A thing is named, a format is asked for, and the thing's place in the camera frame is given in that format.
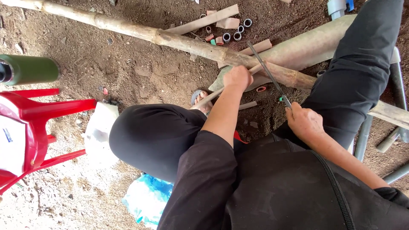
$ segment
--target dirt ground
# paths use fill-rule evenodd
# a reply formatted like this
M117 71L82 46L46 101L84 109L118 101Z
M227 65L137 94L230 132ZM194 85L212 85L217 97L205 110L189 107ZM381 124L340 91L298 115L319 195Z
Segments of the dirt ground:
M250 18L253 26L246 30L241 41L225 45L236 51L245 48L248 40L257 43L269 38L275 45L329 22L326 2L293 0L288 5L279 0L200 0L198 5L190 0L118 0L117 5L112 6L108 0L68 0L68 4L76 8L95 8L109 17L162 29L169 28L172 23L180 25L195 20L206 10L220 10L238 3L240 15L235 17ZM355 1L358 9L362 3L363 0ZM397 42L406 89L409 84L408 10L406 2ZM54 58L63 70L58 82L16 87L0 85L0 90L61 89L60 95L42 98L42 101L111 98L123 102L120 111L134 104L154 103L188 108L192 92L210 86L219 71L214 61L198 57L193 62L188 53L60 16L25 10L26 19L23 20L20 9L4 5L0 5L0 15L4 18L0 38L5 41L5 45L0 45L0 53L19 54L14 44L20 43L26 55ZM234 32L215 26L212 30L219 36ZM201 29L197 34L202 36L205 32ZM109 38L113 40L112 45L107 42ZM315 76L327 66L328 62L324 62L302 72ZM106 87L109 95L104 95L100 86ZM284 104L278 101L274 85L265 86L264 92L251 91L243 96L242 103L256 100L259 104L239 113L237 129L246 141L263 137L285 120ZM302 102L307 96L303 91L283 88L290 101ZM381 100L393 104L389 87ZM83 149L81 134L90 114L50 120L47 131L57 137L57 142L49 145L48 155ZM78 117L84 119L82 127L75 123ZM250 122L257 122L258 128L250 126ZM394 125L374 118L364 163L381 177L409 161L408 144L400 141L384 154L375 150L393 128ZM25 177L20 182L21 187L14 185L2 196L0 228L144 229L121 204L128 186L140 172L123 162L109 169L93 169L91 165L84 155ZM393 186L409 195L409 176Z

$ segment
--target red plastic chair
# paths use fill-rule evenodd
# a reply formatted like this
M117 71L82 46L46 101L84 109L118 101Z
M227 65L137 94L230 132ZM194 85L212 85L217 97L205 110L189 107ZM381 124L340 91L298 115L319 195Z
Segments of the red plastic chair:
M0 169L0 196L26 175L85 154L85 149L44 160L48 144L56 141L47 135L45 124L51 118L95 109L95 99L41 103L30 100L59 94L59 89L0 92L0 115L26 124L26 146L23 174L18 176Z

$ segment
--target thermos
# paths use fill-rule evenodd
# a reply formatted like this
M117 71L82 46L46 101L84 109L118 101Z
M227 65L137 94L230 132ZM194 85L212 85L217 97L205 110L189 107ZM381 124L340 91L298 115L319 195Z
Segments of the thermos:
M47 57L0 54L0 83L7 86L59 80L59 64Z

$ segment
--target black pants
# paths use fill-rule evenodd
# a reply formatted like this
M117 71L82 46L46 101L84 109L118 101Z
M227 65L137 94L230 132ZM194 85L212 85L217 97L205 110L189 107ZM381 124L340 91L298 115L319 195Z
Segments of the black pants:
M323 117L325 132L348 148L367 112L376 106L389 78L403 0L369 0L341 39L328 71L303 102ZM180 156L192 146L206 117L170 104L125 109L110 133L110 147L124 162L174 182ZM308 148L287 122L273 132Z

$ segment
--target foot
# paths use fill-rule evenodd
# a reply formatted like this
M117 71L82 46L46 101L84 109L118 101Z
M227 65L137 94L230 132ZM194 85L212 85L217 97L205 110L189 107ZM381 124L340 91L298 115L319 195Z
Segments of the foot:
M206 91L200 92L198 97L195 99L195 104L197 104L199 101L201 101L203 98L205 98L207 96L208 96L208 94L207 94ZM204 106L198 108L198 110L202 111L202 113L204 113L204 114L208 114L210 112L211 108L213 108L213 104L212 104L211 101L209 101Z

